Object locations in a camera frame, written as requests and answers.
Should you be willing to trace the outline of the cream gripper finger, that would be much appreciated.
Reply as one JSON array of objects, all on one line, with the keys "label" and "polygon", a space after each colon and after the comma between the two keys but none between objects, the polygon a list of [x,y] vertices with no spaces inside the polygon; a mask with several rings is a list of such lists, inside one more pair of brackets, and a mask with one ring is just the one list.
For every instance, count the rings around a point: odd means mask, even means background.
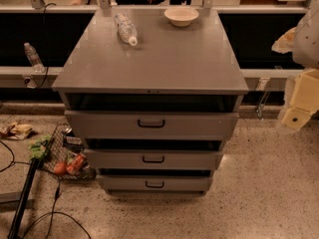
[{"label": "cream gripper finger", "polygon": [[295,30],[296,28],[291,28],[285,32],[278,40],[274,42],[271,50],[280,54],[291,52],[294,46]]}]

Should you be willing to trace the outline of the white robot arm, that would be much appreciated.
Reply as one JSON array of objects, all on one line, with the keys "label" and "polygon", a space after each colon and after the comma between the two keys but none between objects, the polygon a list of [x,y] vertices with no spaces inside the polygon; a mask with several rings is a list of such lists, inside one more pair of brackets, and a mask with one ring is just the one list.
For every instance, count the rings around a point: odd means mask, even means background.
[{"label": "white robot arm", "polygon": [[318,6],[310,6],[298,25],[275,41],[271,50],[280,54],[291,52],[293,61],[304,67],[302,73],[286,82],[285,105],[276,124],[278,132],[293,133],[319,111]]}]

